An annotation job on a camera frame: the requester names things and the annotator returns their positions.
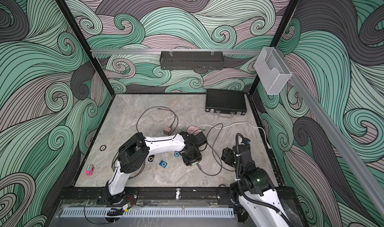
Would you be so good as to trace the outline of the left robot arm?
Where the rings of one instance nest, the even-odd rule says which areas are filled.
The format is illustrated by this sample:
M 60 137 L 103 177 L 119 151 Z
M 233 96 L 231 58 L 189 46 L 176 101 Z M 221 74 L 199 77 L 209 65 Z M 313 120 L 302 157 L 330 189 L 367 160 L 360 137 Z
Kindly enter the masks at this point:
M 111 197 L 121 196 L 131 173 L 140 169 L 151 155 L 165 152 L 178 152 L 186 166 L 202 159 L 199 147 L 207 144 L 203 132 L 190 134 L 179 132 L 167 137 L 145 137 L 143 133 L 134 134 L 120 148 L 113 161 L 114 175 L 107 187 Z

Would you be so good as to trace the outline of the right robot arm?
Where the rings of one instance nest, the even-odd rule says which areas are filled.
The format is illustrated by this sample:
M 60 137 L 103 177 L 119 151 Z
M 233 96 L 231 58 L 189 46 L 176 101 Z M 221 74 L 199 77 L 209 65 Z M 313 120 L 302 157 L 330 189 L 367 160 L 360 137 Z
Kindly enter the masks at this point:
M 250 139 L 237 133 L 235 145 L 223 150 L 221 160 L 235 170 L 235 181 L 230 184 L 231 202 L 239 223 L 247 220 L 257 227 L 291 227 L 268 173 L 256 166 L 252 159 Z

